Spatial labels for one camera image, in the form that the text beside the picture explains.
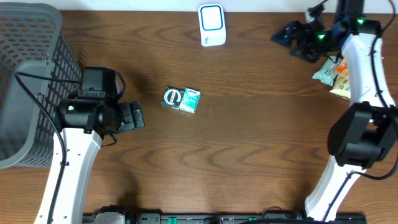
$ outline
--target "wooden table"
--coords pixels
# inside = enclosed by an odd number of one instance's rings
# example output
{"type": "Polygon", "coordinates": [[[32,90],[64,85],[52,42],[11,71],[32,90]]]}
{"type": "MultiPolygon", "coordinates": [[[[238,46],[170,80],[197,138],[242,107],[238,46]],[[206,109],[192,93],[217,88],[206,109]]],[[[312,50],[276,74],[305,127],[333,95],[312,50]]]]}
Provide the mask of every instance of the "wooden table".
{"type": "MultiPolygon", "coordinates": [[[[312,80],[325,58],[309,64],[270,41],[303,14],[226,13],[227,42],[200,45],[195,12],[64,11],[63,34],[83,65],[120,71],[139,100],[146,127],[120,134],[95,160],[85,212],[124,205],[165,213],[260,213],[303,208],[328,160],[326,139],[349,101],[312,80]],[[160,105],[167,85],[201,90],[195,114],[160,105]]],[[[385,16],[371,17],[384,23],[385,16]]],[[[326,17],[330,24],[332,16],[326,17]]],[[[398,100],[398,28],[385,33],[389,89],[398,100]]],[[[370,171],[385,174],[394,147],[370,171]]],[[[0,223],[32,223],[49,170],[0,170],[0,223]]],[[[340,207],[369,223],[397,223],[396,176],[360,178],[340,207]]]]}

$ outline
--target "white device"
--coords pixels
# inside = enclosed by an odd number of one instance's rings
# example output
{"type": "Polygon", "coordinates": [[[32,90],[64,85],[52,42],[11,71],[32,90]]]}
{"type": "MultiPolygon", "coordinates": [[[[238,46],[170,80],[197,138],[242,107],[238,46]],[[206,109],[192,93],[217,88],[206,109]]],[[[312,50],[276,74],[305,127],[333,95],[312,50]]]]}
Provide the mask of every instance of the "white device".
{"type": "Polygon", "coordinates": [[[222,45],[226,40],[224,9],[220,4],[199,7],[201,44],[204,47],[222,45]]]}

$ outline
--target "cable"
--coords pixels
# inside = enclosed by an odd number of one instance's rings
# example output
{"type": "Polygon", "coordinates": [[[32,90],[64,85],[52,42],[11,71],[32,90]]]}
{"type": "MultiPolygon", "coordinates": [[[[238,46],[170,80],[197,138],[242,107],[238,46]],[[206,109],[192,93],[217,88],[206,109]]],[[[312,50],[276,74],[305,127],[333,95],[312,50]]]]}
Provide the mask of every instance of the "cable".
{"type": "Polygon", "coordinates": [[[15,74],[18,74],[18,75],[20,75],[20,76],[25,76],[25,77],[38,78],[38,79],[41,79],[41,80],[54,81],[54,82],[67,82],[67,83],[83,84],[82,82],[79,82],[79,81],[74,81],[74,80],[61,80],[61,79],[56,79],[56,78],[47,78],[47,77],[41,77],[41,76],[38,76],[38,75],[31,75],[31,74],[24,73],[24,72],[15,72],[15,74]]]}
{"type": "Polygon", "coordinates": [[[120,81],[123,84],[123,89],[122,89],[122,91],[120,91],[120,93],[118,94],[118,98],[117,98],[117,100],[120,100],[122,98],[122,96],[124,95],[124,92],[126,91],[126,83],[124,82],[124,79],[119,72],[116,72],[116,75],[119,77],[120,81]]]}
{"type": "Polygon", "coordinates": [[[40,110],[43,112],[45,117],[50,121],[50,124],[52,125],[52,127],[55,131],[55,134],[57,134],[58,140],[60,141],[60,144],[61,144],[61,151],[62,151],[62,161],[60,163],[61,168],[60,168],[60,172],[58,175],[57,183],[55,184],[54,194],[52,196],[50,209],[49,209],[49,216],[47,219],[47,224],[51,224],[52,223],[52,215],[53,215],[54,207],[55,207],[55,202],[57,201],[58,191],[59,191],[61,181],[62,181],[63,171],[65,170],[65,166],[67,164],[67,150],[66,150],[65,144],[62,140],[61,133],[57,129],[57,125],[55,124],[55,121],[52,119],[49,112],[47,112],[47,110],[45,110],[43,105],[38,101],[38,99],[32,94],[32,92],[30,92],[29,89],[24,85],[21,78],[19,78],[19,75],[20,75],[19,72],[15,73],[15,78],[16,78],[18,84],[22,87],[22,89],[26,92],[26,94],[33,100],[33,102],[40,108],[40,110]]]}
{"type": "MultiPolygon", "coordinates": [[[[379,96],[379,99],[380,99],[384,109],[386,110],[387,116],[390,119],[392,126],[394,127],[394,131],[396,132],[396,136],[398,139],[398,124],[397,124],[397,121],[395,120],[394,115],[392,115],[392,113],[390,112],[389,107],[382,96],[382,91],[380,90],[379,81],[377,80],[376,67],[374,66],[374,53],[375,53],[374,47],[376,45],[376,42],[377,42],[378,38],[382,37],[384,31],[387,30],[387,28],[392,24],[392,22],[394,21],[394,19],[396,17],[396,7],[395,7],[394,3],[392,2],[392,0],[389,0],[389,2],[392,6],[392,17],[391,17],[390,21],[386,24],[386,26],[382,29],[381,33],[379,35],[376,35],[376,37],[374,38],[369,56],[371,58],[372,74],[373,74],[374,84],[376,86],[377,95],[379,96]]],[[[369,178],[372,180],[384,180],[384,179],[387,179],[387,178],[391,177],[392,175],[394,175],[397,170],[398,170],[398,156],[397,156],[396,162],[395,162],[394,166],[392,167],[392,169],[387,174],[382,175],[380,177],[372,176],[369,174],[363,174],[363,173],[357,172],[357,171],[351,171],[349,174],[347,174],[346,179],[344,180],[341,187],[338,189],[338,191],[337,191],[336,195],[333,197],[333,200],[331,201],[331,203],[329,204],[329,207],[325,213],[325,216],[323,217],[323,221],[325,221],[326,218],[328,217],[331,208],[333,207],[338,196],[340,195],[341,191],[343,191],[345,185],[350,180],[352,175],[358,174],[358,175],[361,175],[363,177],[366,177],[366,178],[369,178]]]]}
{"type": "Polygon", "coordinates": [[[267,209],[262,213],[261,218],[264,219],[264,216],[266,215],[266,213],[268,212],[268,210],[272,210],[273,208],[278,208],[279,210],[283,210],[283,209],[281,209],[279,206],[271,206],[271,207],[267,208],[267,209]]]}
{"type": "Polygon", "coordinates": [[[267,218],[261,220],[252,220],[242,222],[240,224],[268,224],[268,223],[283,223],[283,224],[325,224],[326,222],[315,221],[315,220],[293,220],[293,219],[283,219],[283,218],[267,218]]]}
{"type": "Polygon", "coordinates": [[[101,146],[101,147],[113,146],[114,144],[117,143],[118,139],[117,139],[117,137],[114,135],[114,133],[109,134],[109,136],[111,136],[111,138],[113,139],[113,143],[107,144],[107,145],[104,145],[104,146],[101,146]]]}
{"type": "Polygon", "coordinates": [[[331,56],[328,55],[328,54],[323,54],[323,56],[325,56],[325,57],[326,57],[327,59],[329,59],[331,62],[337,63],[337,62],[339,61],[340,57],[341,57],[341,51],[337,53],[337,55],[335,56],[335,57],[336,57],[335,60],[333,60],[333,59],[331,58],[331,56]]]}

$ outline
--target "snack bag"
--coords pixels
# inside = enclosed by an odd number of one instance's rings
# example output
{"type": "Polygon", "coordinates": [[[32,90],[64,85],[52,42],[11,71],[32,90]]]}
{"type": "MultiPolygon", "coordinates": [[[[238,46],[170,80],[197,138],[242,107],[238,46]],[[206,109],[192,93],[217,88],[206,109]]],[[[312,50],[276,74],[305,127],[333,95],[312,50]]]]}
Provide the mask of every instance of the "snack bag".
{"type": "Polygon", "coordinates": [[[348,78],[348,68],[345,59],[337,66],[337,68],[335,69],[335,74],[344,78],[348,78]]]}
{"type": "Polygon", "coordinates": [[[344,77],[337,77],[335,85],[329,91],[329,93],[341,96],[346,99],[351,99],[351,92],[349,90],[349,80],[344,77]]]}
{"type": "MultiPolygon", "coordinates": [[[[332,56],[331,59],[334,61],[336,60],[336,57],[332,56]]],[[[315,73],[312,78],[321,80],[322,83],[333,86],[333,80],[336,77],[336,74],[333,71],[340,62],[341,59],[338,59],[337,63],[333,63],[330,59],[327,60],[321,70],[315,73]]]]}

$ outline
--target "gray mesh basket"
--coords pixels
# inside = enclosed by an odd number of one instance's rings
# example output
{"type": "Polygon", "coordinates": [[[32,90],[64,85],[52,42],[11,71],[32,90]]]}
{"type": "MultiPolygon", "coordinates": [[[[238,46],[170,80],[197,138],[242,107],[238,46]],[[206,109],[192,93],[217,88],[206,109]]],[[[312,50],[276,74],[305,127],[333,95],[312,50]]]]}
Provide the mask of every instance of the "gray mesh basket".
{"type": "MultiPolygon", "coordinates": [[[[53,129],[14,78],[14,72],[81,80],[61,35],[62,16],[47,4],[0,2],[0,169],[49,166],[53,129]]],[[[52,114],[78,84],[21,77],[52,114]]]]}

